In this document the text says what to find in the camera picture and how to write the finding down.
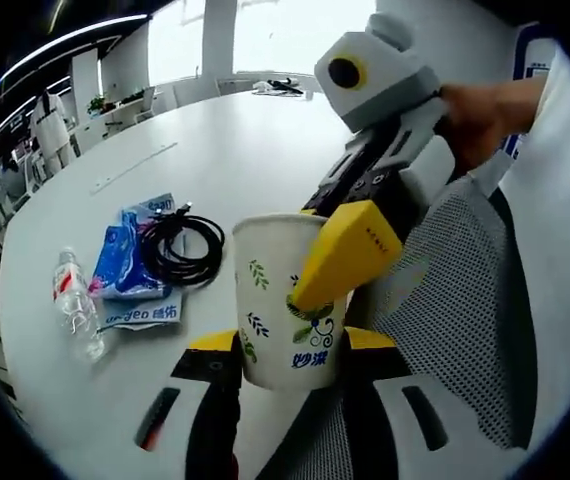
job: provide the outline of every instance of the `chair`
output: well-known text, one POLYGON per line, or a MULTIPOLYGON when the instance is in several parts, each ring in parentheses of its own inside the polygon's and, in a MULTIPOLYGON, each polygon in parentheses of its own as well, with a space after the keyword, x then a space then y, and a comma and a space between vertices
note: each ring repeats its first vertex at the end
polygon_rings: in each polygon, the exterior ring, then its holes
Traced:
POLYGON ((140 123, 154 116, 152 102, 154 101, 155 90, 156 87, 148 87, 143 92, 143 106, 141 107, 141 112, 137 113, 134 117, 136 123, 140 123))
POLYGON ((35 164, 35 155, 28 156, 20 165, 23 173, 23 179, 25 182, 25 193, 23 193, 18 199, 14 200, 11 197, 11 205, 13 213, 18 212, 27 201, 34 196, 38 189, 42 186, 43 182, 40 179, 42 173, 38 171, 35 164))

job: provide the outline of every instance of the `blue packaging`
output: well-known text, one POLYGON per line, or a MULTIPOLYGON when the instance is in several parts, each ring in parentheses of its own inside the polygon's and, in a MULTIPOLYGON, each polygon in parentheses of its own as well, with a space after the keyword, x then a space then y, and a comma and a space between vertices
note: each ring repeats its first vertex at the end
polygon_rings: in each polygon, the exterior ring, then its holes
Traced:
MULTIPOLYGON (((171 285, 153 278, 143 265, 139 237, 158 213, 174 211, 170 193, 121 211, 120 225, 107 227, 89 292, 106 300, 150 300, 167 297, 171 285)), ((184 239, 179 239, 184 247, 184 239)))

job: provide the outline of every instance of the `human hand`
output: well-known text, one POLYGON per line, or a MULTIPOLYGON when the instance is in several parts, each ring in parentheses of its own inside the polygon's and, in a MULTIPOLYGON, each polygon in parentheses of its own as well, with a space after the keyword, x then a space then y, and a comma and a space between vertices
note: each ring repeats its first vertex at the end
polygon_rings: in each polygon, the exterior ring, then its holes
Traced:
POLYGON ((443 85, 441 98, 449 108, 438 131, 464 174, 494 154, 508 131, 503 124, 495 87, 443 85))

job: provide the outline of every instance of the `leaf pattern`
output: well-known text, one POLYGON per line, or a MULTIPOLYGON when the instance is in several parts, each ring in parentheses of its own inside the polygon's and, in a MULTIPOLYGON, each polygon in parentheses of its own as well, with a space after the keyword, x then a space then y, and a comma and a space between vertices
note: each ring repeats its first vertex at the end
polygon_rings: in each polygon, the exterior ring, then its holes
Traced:
POLYGON ((312 320, 320 320, 321 318, 331 315, 331 313, 334 311, 334 303, 329 302, 317 310, 304 312, 300 310, 296 305, 294 305, 291 295, 287 295, 287 298, 285 299, 285 305, 287 305, 289 313, 291 313, 295 317, 300 318, 301 320, 305 320, 308 322, 311 322, 312 320))
POLYGON ((269 281, 265 277, 265 268, 254 259, 249 262, 249 271, 254 277, 254 285, 260 286, 263 290, 267 290, 269 281))
POLYGON ((247 355, 252 360, 252 363, 256 363, 258 361, 258 358, 256 357, 256 352, 254 351, 254 345, 252 345, 252 342, 249 341, 249 338, 247 337, 245 330, 243 330, 242 328, 241 328, 241 339, 245 355, 247 355))
POLYGON ((247 321, 256 331, 256 335, 269 337, 269 329, 265 325, 263 325, 263 321, 259 317, 254 315, 254 313, 249 312, 247 314, 247 321))
POLYGON ((309 334, 312 333, 312 329, 314 327, 305 327, 298 330, 294 333, 294 343, 303 343, 309 337, 309 334))

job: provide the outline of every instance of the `label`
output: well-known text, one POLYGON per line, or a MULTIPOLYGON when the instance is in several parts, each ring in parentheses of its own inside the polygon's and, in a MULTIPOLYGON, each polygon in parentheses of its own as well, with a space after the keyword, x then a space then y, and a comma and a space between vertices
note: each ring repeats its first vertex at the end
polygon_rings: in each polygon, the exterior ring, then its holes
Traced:
POLYGON ((87 291, 87 282, 78 265, 67 263, 54 271, 54 300, 68 291, 87 291))

